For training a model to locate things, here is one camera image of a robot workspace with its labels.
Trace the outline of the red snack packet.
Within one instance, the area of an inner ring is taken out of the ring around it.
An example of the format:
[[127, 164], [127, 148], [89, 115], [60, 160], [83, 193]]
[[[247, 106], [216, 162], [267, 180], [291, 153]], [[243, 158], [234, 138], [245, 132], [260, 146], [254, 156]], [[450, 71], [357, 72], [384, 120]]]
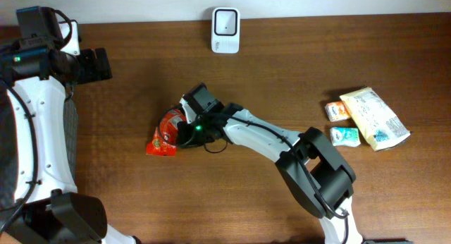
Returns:
[[186, 121], [185, 115], [179, 109], [168, 110], [161, 118], [155, 129], [153, 138], [147, 143], [146, 154], [160, 157], [175, 156], [177, 147], [175, 139], [177, 124]]

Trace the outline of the orange tissue pack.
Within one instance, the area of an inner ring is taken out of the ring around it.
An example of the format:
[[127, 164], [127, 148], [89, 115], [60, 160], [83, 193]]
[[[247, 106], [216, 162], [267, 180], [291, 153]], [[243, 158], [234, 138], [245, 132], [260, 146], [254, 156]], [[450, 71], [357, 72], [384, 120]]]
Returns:
[[344, 121], [351, 119], [349, 112], [347, 111], [343, 102], [330, 102], [325, 105], [326, 114], [329, 121]]

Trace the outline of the green tissue pack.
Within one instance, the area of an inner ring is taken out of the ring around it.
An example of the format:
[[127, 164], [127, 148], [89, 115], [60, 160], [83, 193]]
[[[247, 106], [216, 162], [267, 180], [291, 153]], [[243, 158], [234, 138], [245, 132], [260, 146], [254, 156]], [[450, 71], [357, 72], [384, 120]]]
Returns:
[[357, 128], [332, 127], [330, 138], [333, 146], [358, 147], [361, 144]]

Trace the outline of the cream chips bag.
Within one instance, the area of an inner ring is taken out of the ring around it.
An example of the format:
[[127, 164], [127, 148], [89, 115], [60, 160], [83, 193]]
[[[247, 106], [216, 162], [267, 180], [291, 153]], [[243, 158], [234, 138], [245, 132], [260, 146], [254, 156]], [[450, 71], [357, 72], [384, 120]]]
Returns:
[[340, 99], [374, 151], [397, 147], [411, 135], [395, 112], [371, 87], [342, 94]]

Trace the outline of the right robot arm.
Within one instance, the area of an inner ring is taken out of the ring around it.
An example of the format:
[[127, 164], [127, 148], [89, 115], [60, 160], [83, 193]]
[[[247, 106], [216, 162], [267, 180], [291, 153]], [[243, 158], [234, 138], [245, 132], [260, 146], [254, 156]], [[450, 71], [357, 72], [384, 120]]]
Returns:
[[297, 203], [319, 220], [326, 243], [363, 243], [352, 212], [355, 172], [319, 129], [280, 128], [239, 104], [222, 104], [203, 83], [185, 93], [176, 108], [186, 118], [178, 146], [222, 139], [254, 150], [276, 165]]

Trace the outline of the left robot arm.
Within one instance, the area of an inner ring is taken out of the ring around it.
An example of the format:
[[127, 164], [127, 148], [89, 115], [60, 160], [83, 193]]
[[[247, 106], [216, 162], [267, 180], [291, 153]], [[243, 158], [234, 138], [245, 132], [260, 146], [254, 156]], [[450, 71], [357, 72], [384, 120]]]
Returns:
[[50, 7], [16, 12], [21, 36], [1, 48], [17, 152], [13, 206], [1, 231], [21, 243], [136, 243], [109, 225], [100, 199], [74, 181], [76, 85], [108, 80], [106, 50], [81, 49], [78, 23]]

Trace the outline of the white barcode scanner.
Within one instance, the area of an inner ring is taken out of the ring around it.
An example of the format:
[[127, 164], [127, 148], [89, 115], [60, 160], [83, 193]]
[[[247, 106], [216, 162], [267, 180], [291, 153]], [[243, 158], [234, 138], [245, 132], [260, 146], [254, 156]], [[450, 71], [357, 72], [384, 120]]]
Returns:
[[211, 13], [211, 50], [217, 54], [236, 54], [240, 49], [240, 12], [218, 7]]

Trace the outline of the grey plastic mesh basket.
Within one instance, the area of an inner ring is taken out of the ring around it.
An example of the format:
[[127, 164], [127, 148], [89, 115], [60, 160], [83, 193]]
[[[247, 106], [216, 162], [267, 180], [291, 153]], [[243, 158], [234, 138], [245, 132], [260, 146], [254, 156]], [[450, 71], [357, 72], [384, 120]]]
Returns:
[[[71, 176], [75, 179], [78, 114], [73, 100], [64, 103], [63, 125]], [[1, 210], [14, 206], [17, 185], [18, 153], [15, 119], [6, 91], [1, 91]]]

